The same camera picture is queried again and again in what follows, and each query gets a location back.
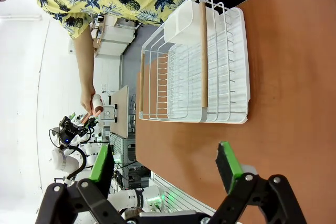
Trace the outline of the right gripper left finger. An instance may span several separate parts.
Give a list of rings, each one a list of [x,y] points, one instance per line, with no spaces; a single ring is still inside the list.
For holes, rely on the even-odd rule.
[[[104,145],[89,178],[71,186],[52,183],[47,187],[36,223],[74,223],[81,212],[91,213],[97,223],[126,223],[107,200],[113,169],[111,146]]]

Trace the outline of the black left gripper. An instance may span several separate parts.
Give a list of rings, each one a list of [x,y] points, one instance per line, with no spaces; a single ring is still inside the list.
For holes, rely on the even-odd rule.
[[[64,118],[60,121],[59,139],[63,145],[68,146],[76,136],[81,137],[82,130],[73,123],[78,122],[79,120],[80,116],[76,115],[74,112],[70,117],[64,116]],[[94,116],[90,117],[87,120],[88,131],[93,129],[97,124],[98,118]]]

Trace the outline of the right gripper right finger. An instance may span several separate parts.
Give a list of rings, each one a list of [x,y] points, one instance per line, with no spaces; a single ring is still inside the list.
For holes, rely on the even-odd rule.
[[[257,206],[265,223],[307,222],[285,176],[263,179],[243,171],[228,142],[220,142],[217,151],[216,165],[227,196],[209,223],[237,223],[247,206]]]

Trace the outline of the person's right hand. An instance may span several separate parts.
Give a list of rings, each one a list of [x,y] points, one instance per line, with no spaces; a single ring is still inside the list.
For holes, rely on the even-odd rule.
[[[92,114],[92,97],[95,95],[96,91],[93,85],[88,85],[81,88],[80,103],[82,107],[89,113]]]

